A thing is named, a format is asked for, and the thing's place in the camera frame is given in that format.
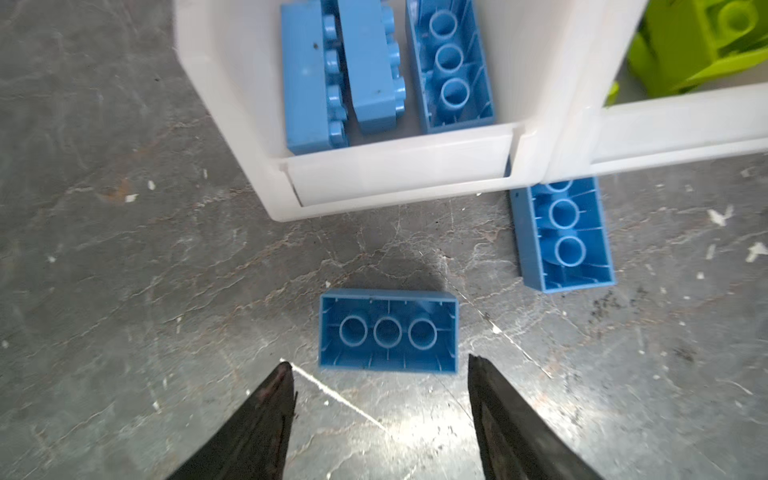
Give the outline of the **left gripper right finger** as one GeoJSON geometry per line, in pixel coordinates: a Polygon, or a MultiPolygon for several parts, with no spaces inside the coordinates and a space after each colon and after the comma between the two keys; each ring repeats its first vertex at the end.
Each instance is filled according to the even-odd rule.
{"type": "Polygon", "coordinates": [[[495,365],[468,356],[468,391],[487,479],[598,479],[495,365]]]}

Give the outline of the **blue lego brick long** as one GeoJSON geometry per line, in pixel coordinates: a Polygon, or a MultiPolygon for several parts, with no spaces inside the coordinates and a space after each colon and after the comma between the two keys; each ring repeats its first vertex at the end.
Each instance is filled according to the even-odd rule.
{"type": "Polygon", "coordinates": [[[447,292],[330,289],[319,299],[318,366],[455,374],[459,313],[447,292]]]}

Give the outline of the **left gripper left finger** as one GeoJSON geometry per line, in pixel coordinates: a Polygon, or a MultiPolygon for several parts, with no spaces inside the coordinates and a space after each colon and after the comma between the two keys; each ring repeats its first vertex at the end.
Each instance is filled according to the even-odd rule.
{"type": "Polygon", "coordinates": [[[297,396],[292,367],[279,363],[172,479],[281,479],[297,396]]]}

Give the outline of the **green lego brick long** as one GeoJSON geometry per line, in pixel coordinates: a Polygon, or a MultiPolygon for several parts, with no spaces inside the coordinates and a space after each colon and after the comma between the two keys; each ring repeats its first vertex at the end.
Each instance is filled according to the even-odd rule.
{"type": "Polygon", "coordinates": [[[620,84],[618,81],[614,81],[611,85],[608,96],[605,100],[605,103],[604,103],[605,107],[610,107],[616,103],[618,99],[619,91],[620,91],[620,84]]]}

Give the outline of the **lone blue lego brick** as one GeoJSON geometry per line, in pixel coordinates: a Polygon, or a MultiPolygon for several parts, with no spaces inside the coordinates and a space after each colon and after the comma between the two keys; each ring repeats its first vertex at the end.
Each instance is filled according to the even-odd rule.
{"type": "Polygon", "coordinates": [[[349,145],[343,43],[335,1],[280,7],[287,148],[305,155],[349,145]]]}

